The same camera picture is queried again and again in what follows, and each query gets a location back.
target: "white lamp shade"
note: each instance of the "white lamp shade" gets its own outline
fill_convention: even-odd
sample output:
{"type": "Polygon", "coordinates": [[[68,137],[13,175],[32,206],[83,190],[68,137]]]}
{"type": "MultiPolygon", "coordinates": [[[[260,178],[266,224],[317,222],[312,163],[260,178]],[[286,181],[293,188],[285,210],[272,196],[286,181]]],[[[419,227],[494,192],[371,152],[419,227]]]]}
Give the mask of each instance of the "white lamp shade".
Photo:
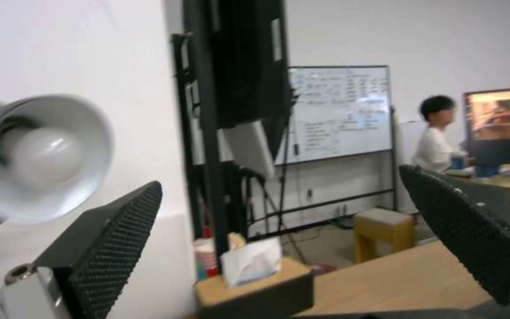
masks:
{"type": "MultiPolygon", "coordinates": [[[[68,95],[33,97],[0,108],[0,125],[8,117],[27,117],[41,125],[40,129],[65,132],[77,141],[75,148],[83,154],[80,161],[79,154],[67,153],[74,157],[73,161],[77,162],[73,165],[78,167],[63,167],[67,172],[55,172],[55,175],[75,174],[67,179],[62,176],[65,182],[50,188],[34,187],[28,178],[16,172],[17,169],[34,170],[36,167],[24,162],[20,164],[22,167],[0,163],[0,214],[9,222],[34,224],[63,216],[82,204],[101,185],[111,163],[112,140],[104,117],[91,103],[68,95]]],[[[48,134],[43,134],[27,141],[26,146],[37,147],[45,143],[45,136],[49,138],[48,134]]],[[[13,156],[24,161],[30,155],[15,153],[13,156]]],[[[50,171],[37,173],[40,173],[39,182],[52,179],[45,175],[52,174],[50,171]]]]}

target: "tissue box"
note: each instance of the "tissue box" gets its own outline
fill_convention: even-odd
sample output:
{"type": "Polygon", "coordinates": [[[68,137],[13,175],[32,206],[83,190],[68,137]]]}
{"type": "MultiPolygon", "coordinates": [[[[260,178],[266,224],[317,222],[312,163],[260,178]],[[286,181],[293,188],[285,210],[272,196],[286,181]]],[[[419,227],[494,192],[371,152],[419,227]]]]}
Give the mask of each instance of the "tissue box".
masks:
{"type": "Polygon", "coordinates": [[[195,285],[200,319],[271,319],[294,315],[314,306],[314,281],[309,267],[282,258],[276,274],[227,288],[222,276],[195,285]]]}

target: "desk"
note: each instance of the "desk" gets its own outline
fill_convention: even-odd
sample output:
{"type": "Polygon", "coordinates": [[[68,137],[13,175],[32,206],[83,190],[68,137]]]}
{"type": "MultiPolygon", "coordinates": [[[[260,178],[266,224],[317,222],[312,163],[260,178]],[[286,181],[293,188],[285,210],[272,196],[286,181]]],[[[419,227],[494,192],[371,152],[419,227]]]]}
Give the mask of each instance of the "desk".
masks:
{"type": "Polygon", "coordinates": [[[491,300],[439,241],[318,276],[314,296],[298,315],[470,309],[491,300]]]}
{"type": "Polygon", "coordinates": [[[504,178],[504,177],[493,177],[489,179],[480,179],[480,178],[460,178],[461,180],[466,180],[468,182],[472,183],[479,183],[484,185],[492,185],[492,186],[498,186],[501,188],[506,188],[510,190],[510,178],[504,178]]]}

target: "black hair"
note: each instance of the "black hair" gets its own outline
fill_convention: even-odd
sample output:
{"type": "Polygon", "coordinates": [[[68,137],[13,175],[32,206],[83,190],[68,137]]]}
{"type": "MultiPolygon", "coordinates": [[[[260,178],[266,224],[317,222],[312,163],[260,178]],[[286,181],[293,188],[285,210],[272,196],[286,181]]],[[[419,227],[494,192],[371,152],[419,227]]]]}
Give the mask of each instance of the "black hair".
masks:
{"type": "Polygon", "coordinates": [[[445,95],[435,95],[422,101],[421,114],[425,120],[429,120],[429,115],[432,113],[438,113],[444,109],[453,109],[456,103],[451,97],[445,95]]]}

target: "black metal frame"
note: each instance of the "black metal frame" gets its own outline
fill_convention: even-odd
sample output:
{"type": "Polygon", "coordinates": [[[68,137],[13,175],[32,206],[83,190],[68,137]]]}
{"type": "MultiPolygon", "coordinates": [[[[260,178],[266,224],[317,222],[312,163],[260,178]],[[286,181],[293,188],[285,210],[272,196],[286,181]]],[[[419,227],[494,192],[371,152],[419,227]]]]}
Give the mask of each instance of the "black metal frame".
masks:
{"type": "Polygon", "coordinates": [[[173,34],[170,37],[172,42],[172,54],[174,58],[174,77],[176,78],[176,90],[178,93],[178,105],[180,111],[180,123],[182,125],[182,143],[184,144],[184,170],[186,173],[186,186],[188,189],[188,200],[192,216],[194,239],[202,237],[202,218],[198,207],[198,186],[194,174],[192,126],[188,114],[188,103],[186,101],[186,85],[194,81],[192,70],[188,61],[188,67],[184,68],[182,57],[182,45],[188,40],[186,35],[173,34]]]}
{"type": "Polygon", "coordinates": [[[391,148],[389,149],[386,149],[386,150],[380,150],[380,151],[374,151],[374,152],[366,152],[366,153],[359,153],[359,154],[350,154],[350,155],[346,155],[346,156],[336,156],[336,157],[329,157],[329,158],[323,158],[323,159],[313,159],[313,160],[310,160],[310,161],[301,161],[301,162],[294,162],[294,163],[286,163],[287,166],[292,166],[292,165],[300,165],[300,164],[304,164],[304,163],[309,163],[309,162],[316,162],[316,161],[327,161],[327,160],[332,160],[332,159],[335,159],[335,158],[345,158],[345,157],[354,157],[354,156],[363,156],[363,155],[367,155],[367,154],[379,154],[379,153],[386,153],[386,152],[390,152],[390,161],[391,161],[391,179],[392,179],[392,186],[391,188],[388,188],[386,190],[380,190],[380,191],[375,191],[375,192],[369,192],[369,193],[364,193],[364,194],[357,194],[357,195],[354,195],[354,196],[349,196],[349,197],[346,197],[346,198],[339,198],[339,199],[335,199],[335,200],[329,200],[329,201],[326,201],[326,202],[318,202],[316,204],[311,204],[311,205],[307,205],[307,206],[300,206],[300,207],[296,207],[296,208],[289,208],[288,210],[282,210],[282,208],[279,208],[278,211],[275,211],[271,214],[268,214],[267,213],[267,202],[265,201],[265,217],[263,217],[262,219],[260,220],[253,220],[251,221],[251,224],[250,226],[252,226],[253,224],[255,224],[256,222],[261,222],[262,220],[265,221],[265,224],[266,224],[266,228],[265,228],[265,237],[269,237],[269,236],[280,236],[282,234],[289,234],[289,233],[292,233],[292,232],[299,232],[300,230],[307,230],[309,228],[314,228],[316,226],[323,226],[325,224],[329,224],[330,222],[332,222],[332,220],[335,220],[336,218],[332,218],[330,220],[324,220],[324,221],[321,221],[321,222],[314,222],[314,223],[311,223],[311,224],[306,224],[306,225],[303,225],[303,226],[297,226],[297,227],[294,227],[294,228],[289,228],[289,229],[285,229],[285,230],[280,230],[280,226],[281,226],[281,219],[282,219],[282,216],[284,214],[289,214],[289,213],[293,213],[293,212],[299,212],[301,210],[308,210],[308,209],[311,209],[311,208],[316,208],[316,207],[321,207],[321,206],[328,206],[328,205],[332,205],[332,204],[337,204],[338,202],[349,202],[351,200],[356,200],[356,199],[360,199],[360,198],[367,198],[367,197],[371,197],[371,196],[379,196],[379,195],[382,195],[382,194],[388,194],[388,193],[392,193],[393,194],[393,210],[397,210],[398,209],[398,194],[397,194],[397,155],[396,155],[396,150],[395,150],[395,135],[396,135],[396,131],[395,131],[395,117],[394,117],[394,113],[395,113],[395,110],[394,110],[394,107],[393,107],[393,103],[392,103],[392,95],[391,95],[391,81],[390,81],[390,67],[389,65],[360,65],[360,66],[336,66],[336,65],[327,65],[327,66],[290,66],[289,69],[322,69],[322,68],[332,68],[332,67],[336,67],[336,68],[352,68],[352,69],[362,69],[362,68],[374,68],[374,67],[384,67],[386,69],[386,73],[387,73],[387,91],[388,91],[388,103],[391,107],[391,114],[390,114],[390,117],[389,117],[389,120],[391,121],[391,130],[390,130],[390,139],[391,139],[391,148]],[[268,232],[268,223],[269,223],[269,218],[272,218],[272,217],[275,217],[277,216],[279,218],[279,223],[278,223],[278,226],[279,226],[279,229],[276,231],[276,232],[271,232],[269,233],[268,232]]]}

